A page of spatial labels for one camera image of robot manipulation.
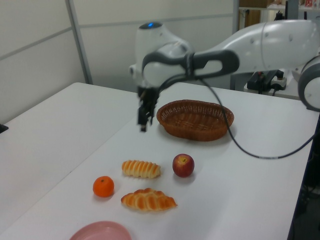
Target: toy fruit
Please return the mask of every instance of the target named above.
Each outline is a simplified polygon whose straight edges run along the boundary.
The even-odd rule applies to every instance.
[[[181,177],[186,178],[192,174],[195,169],[195,161],[188,154],[179,154],[174,157],[172,168],[174,173]]]
[[[114,181],[108,176],[98,177],[93,183],[94,194],[102,198],[112,195],[114,188]]]

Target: bread roll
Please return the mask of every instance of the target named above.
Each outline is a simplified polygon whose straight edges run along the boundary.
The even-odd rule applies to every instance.
[[[161,174],[159,165],[152,162],[139,160],[125,161],[122,164],[122,171],[125,175],[128,176],[150,179],[160,176]]]
[[[177,206],[172,197],[166,196],[162,191],[152,188],[139,189],[121,198],[121,203],[128,208],[143,212],[159,212],[175,208]]]

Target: white wall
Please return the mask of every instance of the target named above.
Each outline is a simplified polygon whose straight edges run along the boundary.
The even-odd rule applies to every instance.
[[[0,1],[0,123],[85,82],[65,0]]]
[[[72,0],[80,38],[95,85],[136,91],[128,67],[135,63],[135,34],[141,24],[160,21],[196,51],[233,33],[233,0]],[[229,88],[230,77],[210,81]]]

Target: orange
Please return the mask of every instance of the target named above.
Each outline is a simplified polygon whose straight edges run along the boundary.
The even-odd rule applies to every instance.
[[[99,197],[109,197],[115,188],[114,181],[108,176],[98,177],[93,183],[93,192]]]

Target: shelf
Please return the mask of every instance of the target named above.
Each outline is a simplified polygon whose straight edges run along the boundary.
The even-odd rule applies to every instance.
[[[277,5],[277,4],[270,4],[267,8],[264,7],[239,7],[240,10],[268,10],[268,11],[279,11],[285,10],[286,6],[284,5]],[[299,11],[301,12],[320,12],[320,8],[314,9],[312,7],[306,7],[304,5],[299,6]]]

